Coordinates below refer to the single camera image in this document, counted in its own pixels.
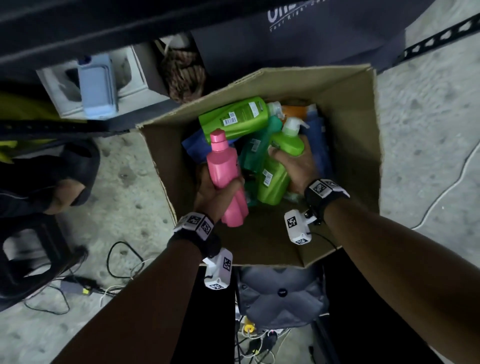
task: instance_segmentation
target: barcode label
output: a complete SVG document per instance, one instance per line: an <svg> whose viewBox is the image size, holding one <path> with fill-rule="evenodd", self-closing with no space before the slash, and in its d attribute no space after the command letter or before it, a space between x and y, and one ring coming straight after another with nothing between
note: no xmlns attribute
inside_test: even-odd
<svg viewBox="0 0 480 364"><path fill-rule="evenodd" d="M273 174L271 174L267 170L264 170L263 175L265 176L264 185L267 187L270 186L270 182L272 181Z"/></svg>
<svg viewBox="0 0 480 364"><path fill-rule="evenodd" d="M254 102L249 102L250 108L252 109L253 117L256 118L260 113L258 112L257 105Z"/></svg>
<svg viewBox="0 0 480 364"><path fill-rule="evenodd" d="M231 124L235 124L236 122L239 122L237 120L237 116L235 115L234 112L229 112L228 115L230 116L228 119L225 119L223 120L223 125L224 126L227 126L227 125L231 125Z"/></svg>
<svg viewBox="0 0 480 364"><path fill-rule="evenodd" d="M258 139L252 139L252 143L253 143L253 146L252 146L252 152L256 153L256 151L258 150L258 146L260 145L260 140Z"/></svg>

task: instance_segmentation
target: black stool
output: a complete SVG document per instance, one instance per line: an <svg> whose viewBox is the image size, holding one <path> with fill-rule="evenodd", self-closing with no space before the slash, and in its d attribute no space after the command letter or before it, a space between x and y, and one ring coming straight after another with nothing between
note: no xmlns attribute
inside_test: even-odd
<svg viewBox="0 0 480 364"><path fill-rule="evenodd" d="M32 270L23 260L8 260L3 244L16 233L32 229L37 234L50 268L41 274L26 277ZM0 311L22 301L36 290L42 288L64 271L85 259L88 251L79 246L73 251L53 215L34 214L18 218L0 219Z"/></svg>

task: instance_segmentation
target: cardboard box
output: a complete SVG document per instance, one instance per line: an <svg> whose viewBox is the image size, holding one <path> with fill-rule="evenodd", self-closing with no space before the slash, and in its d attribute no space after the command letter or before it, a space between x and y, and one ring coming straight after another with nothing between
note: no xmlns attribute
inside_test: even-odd
<svg viewBox="0 0 480 364"><path fill-rule="evenodd" d="M327 115L334 133L338 182L369 210L379 212L382 149L375 110L375 71L369 65L310 68L265 68L199 100L182 105L141 128L171 204L174 221L192 209L195 183L182 157L181 135L198 115L252 96L265 101L307 100ZM218 224L216 232L233 253L235 265L307 267L334 251L314 235L310 243L288 239L283 215L303 208L282 201L250 209L238 228ZM324 224L312 227L335 243Z"/></svg>
<svg viewBox="0 0 480 364"><path fill-rule="evenodd" d="M168 92L156 69L150 45L137 44L109 52L115 72L119 110L116 117L167 100ZM86 119L80 89L65 71L77 67L69 61L37 71L57 112L63 119Z"/></svg>

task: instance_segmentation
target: wrist strap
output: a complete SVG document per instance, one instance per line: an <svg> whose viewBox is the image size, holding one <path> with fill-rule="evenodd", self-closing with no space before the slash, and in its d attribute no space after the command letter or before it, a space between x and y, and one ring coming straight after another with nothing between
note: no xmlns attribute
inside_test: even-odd
<svg viewBox="0 0 480 364"><path fill-rule="evenodd" d="M350 198L345 189L328 179L313 181L305 189L304 195L308 206L320 221L324 220L325 209L331 202L339 198Z"/></svg>
<svg viewBox="0 0 480 364"><path fill-rule="evenodd" d="M188 240L200 250L202 259L213 258L221 249L219 237L212 233L214 226L207 215L190 212L173 228L174 233L167 246L177 240Z"/></svg>

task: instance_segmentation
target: concrete floor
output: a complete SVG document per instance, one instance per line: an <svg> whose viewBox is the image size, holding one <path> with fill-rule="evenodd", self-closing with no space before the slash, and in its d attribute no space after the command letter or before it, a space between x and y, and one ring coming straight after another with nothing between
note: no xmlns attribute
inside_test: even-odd
<svg viewBox="0 0 480 364"><path fill-rule="evenodd" d="M480 12L475 0L437 0L407 30L408 45ZM427 207L456 180L480 138L480 34L390 69L378 77L384 144L381 213L416 225ZM126 240L144 258L160 253L173 222L142 137L137 133L101 139L102 162L90 201L62 217L67 235L90 250L79 274L104 286L121 284L105 269L117 240ZM480 154L463 182L434 209L421 233L480 266ZM129 273L136 258L116 254L112 270ZM38 304L58 305L52 291ZM36 313L16 305L2 313L0 364L47 363L99 310L99 296L69 296L63 316ZM310 363L308 327L296 329L282 345L276 363Z"/></svg>

